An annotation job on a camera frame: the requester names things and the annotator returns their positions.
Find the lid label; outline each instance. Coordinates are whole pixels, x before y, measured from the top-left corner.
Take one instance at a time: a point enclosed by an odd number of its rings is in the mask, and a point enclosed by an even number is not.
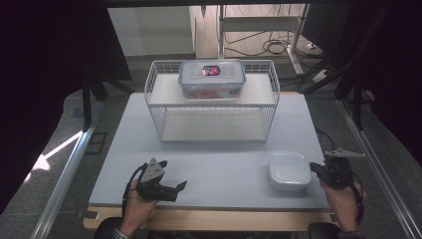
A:
[[[207,76],[218,76],[220,75],[220,68],[218,66],[205,66],[202,68],[202,74]]]

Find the plastic food container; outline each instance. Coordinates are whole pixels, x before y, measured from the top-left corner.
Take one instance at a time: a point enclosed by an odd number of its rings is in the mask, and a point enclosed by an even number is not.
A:
[[[180,66],[179,85],[188,100],[236,99],[245,83],[240,60],[185,61]]]
[[[273,152],[268,163],[270,185],[277,190],[302,190],[312,179],[308,160],[296,152]]]

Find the white wire basket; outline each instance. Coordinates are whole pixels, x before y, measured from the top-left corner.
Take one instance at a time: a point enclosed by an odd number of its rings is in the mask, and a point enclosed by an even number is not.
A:
[[[279,102],[270,60],[242,61],[247,82],[237,99],[186,100],[178,85],[182,61],[155,61],[145,99],[161,141],[265,142]]]

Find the desk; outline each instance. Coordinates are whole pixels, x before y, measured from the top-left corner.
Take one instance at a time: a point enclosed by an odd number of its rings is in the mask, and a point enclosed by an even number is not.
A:
[[[322,163],[303,95],[281,94],[266,143],[161,143],[144,94],[132,94],[90,198],[89,210],[98,212],[98,219],[86,218],[84,225],[96,228],[119,216],[130,176],[152,157],[168,161],[163,185],[188,183],[176,202],[158,203],[148,229],[305,231],[311,222],[330,221],[315,175],[300,193],[270,187],[272,151],[296,151]]]

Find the container lid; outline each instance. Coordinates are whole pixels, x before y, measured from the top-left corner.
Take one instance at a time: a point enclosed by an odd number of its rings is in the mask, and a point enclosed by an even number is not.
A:
[[[245,70],[240,60],[185,61],[180,66],[180,86],[224,85],[243,86]]]
[[[272,179],[281,184],[307,185],[312,179],[310,163],[296,152],[273,152],[269,169]]]

